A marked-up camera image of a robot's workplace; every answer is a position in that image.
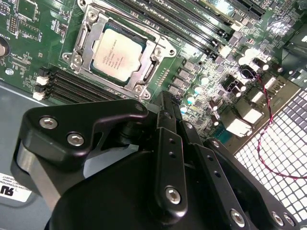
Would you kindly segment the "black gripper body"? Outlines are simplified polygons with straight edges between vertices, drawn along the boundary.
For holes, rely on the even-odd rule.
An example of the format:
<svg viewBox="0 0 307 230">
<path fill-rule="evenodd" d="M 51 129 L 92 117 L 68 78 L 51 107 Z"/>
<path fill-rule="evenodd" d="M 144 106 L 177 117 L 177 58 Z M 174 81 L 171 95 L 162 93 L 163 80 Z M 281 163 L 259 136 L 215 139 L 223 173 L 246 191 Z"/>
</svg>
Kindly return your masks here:
<svg viewBox="0 0 307 230">
<path fill-rule="evenodd" d="M 180 202 L 154 198 L 154 154 L 138 151 L 70 188 L 58 201 L 51 230 L 288 230 L 284 207 L 273 197 L 235 191 L 214 152 L 190 146 Z"/>
</svg>

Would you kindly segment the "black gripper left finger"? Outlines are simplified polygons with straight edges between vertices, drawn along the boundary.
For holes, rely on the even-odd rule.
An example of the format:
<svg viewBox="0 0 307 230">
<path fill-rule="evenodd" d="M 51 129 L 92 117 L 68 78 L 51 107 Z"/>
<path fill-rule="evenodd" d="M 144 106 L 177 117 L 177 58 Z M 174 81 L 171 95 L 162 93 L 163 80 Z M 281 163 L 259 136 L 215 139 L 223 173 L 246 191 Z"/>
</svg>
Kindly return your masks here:
<svg viewBox="0 0 307 230">
<path fill-rule="evenodd" d="M 173 96 L 149 106 L 134 99 L 28 110 L 22 118 L 12 174 L 54 211 L 73 186 L 138 151 L 153 153 L 155 202 L 180 202 L 185 180 Z"/>
</svg>

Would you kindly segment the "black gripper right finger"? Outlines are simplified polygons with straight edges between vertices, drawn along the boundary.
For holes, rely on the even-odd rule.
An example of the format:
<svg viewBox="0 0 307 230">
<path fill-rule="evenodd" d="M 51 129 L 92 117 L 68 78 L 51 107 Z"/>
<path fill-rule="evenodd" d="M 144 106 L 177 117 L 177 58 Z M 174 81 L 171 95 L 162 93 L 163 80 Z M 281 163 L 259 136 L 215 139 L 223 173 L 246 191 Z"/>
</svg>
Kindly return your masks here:
<svg viewBox="0 0 307 230">
<path fill-rule="evenodd" d="M 176 230 L 298 230 L 299 222 L 217 139 L 201 141 L 172 98 L 187 164 L 189 209 Z"/>
</svg>

